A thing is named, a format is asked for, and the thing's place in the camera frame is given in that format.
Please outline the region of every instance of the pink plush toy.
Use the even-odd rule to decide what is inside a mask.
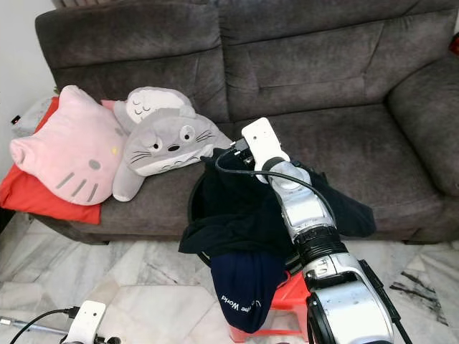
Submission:
[[[56,196],[98,204],[112,194],[127,137],[111,111],[77,86],[66,86],[59,108],[32,136],[11,142],[11,156]]]

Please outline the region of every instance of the red pillow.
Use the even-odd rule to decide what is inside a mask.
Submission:
[[[47,122],[59,107],[59,98],[53,97],[46,115],[35,132]],[[51,216],[55,219],[100,223],[100,204],[79,206],[64,201],[49,191],[37,178],[13,165],[0,185],[0,206],[5,209]]]

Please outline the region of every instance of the white tile floor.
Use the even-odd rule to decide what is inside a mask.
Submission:
[[[416,344],[459,344],[459,244],[405,246],[347,242],[379,275]],[[0,235],[0,315],[30,320],[44,311],[104,302],[99,335],[123,344],[231,344],[209,269],[176,242],[73,242],[17,214]],[[298,327],[292,317],[270,321]],[[68,329],[63,315],[44,325]],[[16,328],[0,325],[0,343]],[[26,333],[20,343],[55,344],[60,336]],[[300,337],[253,338],[247,343],[304,343]],[[396,335],[396,343],[403,343]]]

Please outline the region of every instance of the sofa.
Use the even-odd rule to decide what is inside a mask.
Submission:
[[[114,1],[58,9],[36,30],[58,88],[190,98],[231,139],[267,117],[283,149],[374,210],[370,239],[459,239],[458,0]],[[178,239],[198,163],[113,197],[98,226],[37,218],[85,243]]]

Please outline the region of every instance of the red stool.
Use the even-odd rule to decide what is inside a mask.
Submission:
[[[301,335],[308,342],[308,333],[306,329],[306,298],[309,296],[306,289],[303,276],[300,273],[291,277],[290,280],[279,287],[271,303],[271,310],[284,310],[294,312],[298,318],[300,330],[258,330],[255,333],[246,333],[232,326],[229,327],[229,336],[235,343],[244,343],[248,337],[257,337],[261,335]]]

